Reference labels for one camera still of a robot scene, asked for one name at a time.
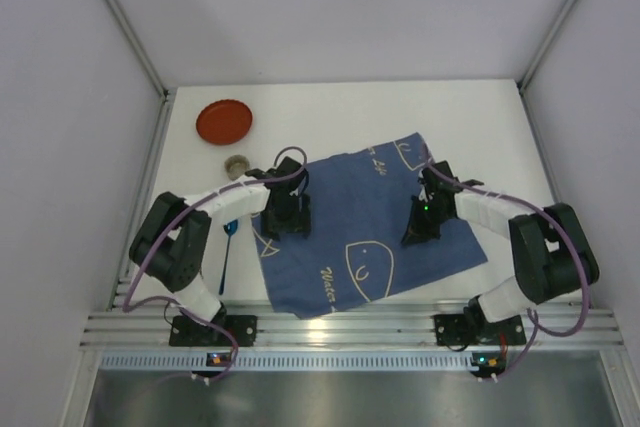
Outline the speckled ceramic cup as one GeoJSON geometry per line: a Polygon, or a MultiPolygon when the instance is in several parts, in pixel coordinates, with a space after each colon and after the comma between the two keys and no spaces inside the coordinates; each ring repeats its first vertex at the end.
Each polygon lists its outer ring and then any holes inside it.
{"type": "Polygon", "coordinates": [[[224,162],[224,170],[230,181],[242,177],[251,168],[250,161],[243,155],[232,155],[224,162]]]}

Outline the blue embroidered cloth placemat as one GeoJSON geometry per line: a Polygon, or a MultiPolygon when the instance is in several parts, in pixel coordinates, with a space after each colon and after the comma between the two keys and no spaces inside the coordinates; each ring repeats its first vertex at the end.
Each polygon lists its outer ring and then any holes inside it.
{"type": "Polygon", "coordinates": [[[418,133],[308,164],[311,233],[270,240],[254,223],[273,309],[301,319],[344,311],[486,263],[470,225],[449,220],[436,240],[404,246],[420,192],[418,133]]]}

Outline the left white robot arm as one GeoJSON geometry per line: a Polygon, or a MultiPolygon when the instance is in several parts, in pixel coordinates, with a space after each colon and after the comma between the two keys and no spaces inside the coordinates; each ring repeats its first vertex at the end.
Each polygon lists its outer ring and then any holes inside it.
{"type": "Polygon", "coordinates": [[[131,311],[137,284],[144,275],[168,292],[164,299],[196,323],[223,324],[226,311],[220,296],[204,283],[201,267],[214,222],[222,226],[245,216],[259,217],[259,238],[279,241],[284,234],[311,233],[306,166],[288,156],[266,170],[251,169],[231,183],[205,194],[179,197],[160,194],[136,233],[128,257],[138,273],[124,309],[131,311]]]}

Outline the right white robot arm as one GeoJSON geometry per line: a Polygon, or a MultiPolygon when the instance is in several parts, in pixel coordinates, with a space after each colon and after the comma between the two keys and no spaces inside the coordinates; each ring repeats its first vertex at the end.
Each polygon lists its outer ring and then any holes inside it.
{"type": "Polygon", "coordinates": [[[526,312],[559,296],[578,291],[582,307],[576,324],[554,331],[533,322],[554,337],[569,337],[584,326],[590,304],[589,286],[600,271],[574,209],[566,203],[539,208],[508,194],[461,182],[446,161],[428,163],[418,174],[420,194],[411,210],[401,244],[430,243],[442,237],[443,225],[466,221],[510,242],[513,275],[497,287],[472,298],[464,316],[474,332],[526,312]]]}

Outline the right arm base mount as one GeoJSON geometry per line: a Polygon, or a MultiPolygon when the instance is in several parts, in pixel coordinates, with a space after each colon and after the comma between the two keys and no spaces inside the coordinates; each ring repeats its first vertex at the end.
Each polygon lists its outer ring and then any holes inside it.
{"type": "Polygon", "coordinates": [[[461,352],[470,346],[524,346],[527,342],[519,315],[489,322],[475,297],[461,313],[433,317],[436,344],[461,352]]]}

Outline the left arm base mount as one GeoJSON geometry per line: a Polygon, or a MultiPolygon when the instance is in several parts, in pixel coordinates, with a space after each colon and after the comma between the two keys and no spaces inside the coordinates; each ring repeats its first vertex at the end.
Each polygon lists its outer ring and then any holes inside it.
{"type": "MultiPolygon", "coordinates": [[[[256,340],[258,318],[254,315],[228,315],[222,328],[239,347],[252,347],[256,340]]],[[[175,316],[168,344],[171,347],[227,347],[231,340],[222,332],[202,325],[184,315],[175,316]]]]}

